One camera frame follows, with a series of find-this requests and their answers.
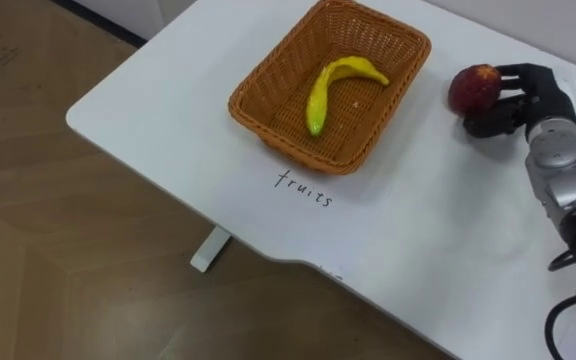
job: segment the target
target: banana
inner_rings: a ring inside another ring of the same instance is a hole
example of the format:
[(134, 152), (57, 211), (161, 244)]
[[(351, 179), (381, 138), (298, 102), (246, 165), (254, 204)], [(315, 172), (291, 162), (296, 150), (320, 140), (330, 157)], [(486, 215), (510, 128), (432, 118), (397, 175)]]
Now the banana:
[(312, 136), (321, 134), (326, 121), (328, 87), (337, 80), (349, 77), (373, 79), (384, 86), (390, 83), (386, 76), (377, 71), (370, 61), (363, 57), (348, 56), (325, 66), (310, 91), (306, 107), (306, 125)]

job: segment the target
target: brown wicker basket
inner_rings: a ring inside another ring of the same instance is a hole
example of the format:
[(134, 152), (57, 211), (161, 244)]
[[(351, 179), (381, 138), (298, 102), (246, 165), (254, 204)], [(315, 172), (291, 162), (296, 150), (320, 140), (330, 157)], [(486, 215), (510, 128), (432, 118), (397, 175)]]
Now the brown wicker basket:
[[(319, 1), (232, 94), (231, 115), (267, 145), (328, 174), (359, 168), (430, 53), (420, 31), (352, 0)], [(329, 89), (320, 136), (306, 127), (306, 102), (322, 68), (363, 56), (390, 79), (361, 78)]]

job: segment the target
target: robotic hand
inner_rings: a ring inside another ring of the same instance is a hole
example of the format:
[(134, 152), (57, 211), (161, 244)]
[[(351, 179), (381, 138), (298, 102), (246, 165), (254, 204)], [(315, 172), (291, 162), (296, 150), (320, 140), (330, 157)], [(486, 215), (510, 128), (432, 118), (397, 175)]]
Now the robotic hand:
[[(523, 94), (500, 99), (490, 110), (467, 116), (463, 126), (471, 136), (487, 138), (511, 134), (526, 125), (530, 145), (526, 170), (533, 192), (569, 249), (550, 264), (549, 270), (554, 271), (576, 263), (575, 109), (550, 68), (516, 64), (497, 70), (504, 77), (503, 90), (522, 90)], [(561, 356), (552, 328), (559, 313), (574, 304), (576, 296), (564, 300), (546, 320), (546, 343), (556, 360)]]

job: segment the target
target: white table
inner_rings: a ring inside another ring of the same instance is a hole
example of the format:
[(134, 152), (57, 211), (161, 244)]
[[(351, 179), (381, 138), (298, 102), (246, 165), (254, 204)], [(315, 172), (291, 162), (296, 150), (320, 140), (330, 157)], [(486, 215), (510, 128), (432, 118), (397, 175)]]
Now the white table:
[[(317, 267), (459, 358), (548, 358), (544, 320), (576, 274), (546, 269), (564, 244), (533, 197), (527, 146), (520, 132), (468, 140), (444, 98), (474, 63), (563, 67), (575, 92), (576, 66), (425, 2), (362, 2), (425, 32), (433, 51), (355, 174), (300, 169), (226, 110), (313, 0), (197, 2), (73, 106), (68, 124), (226, 229), (216, 248), (230, 233), (273, 260)], [(573, 315), (559, 320), (559, 339)]]

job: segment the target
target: wooden floor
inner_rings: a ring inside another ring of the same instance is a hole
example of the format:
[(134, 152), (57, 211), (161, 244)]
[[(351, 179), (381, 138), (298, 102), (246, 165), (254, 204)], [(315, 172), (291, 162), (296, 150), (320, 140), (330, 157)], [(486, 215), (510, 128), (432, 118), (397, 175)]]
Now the wooden floor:
[(231, 244), (71, 132), (135, 50), (46, 0), (0, 0), (0, 359), (445, 359), (303, 266)]

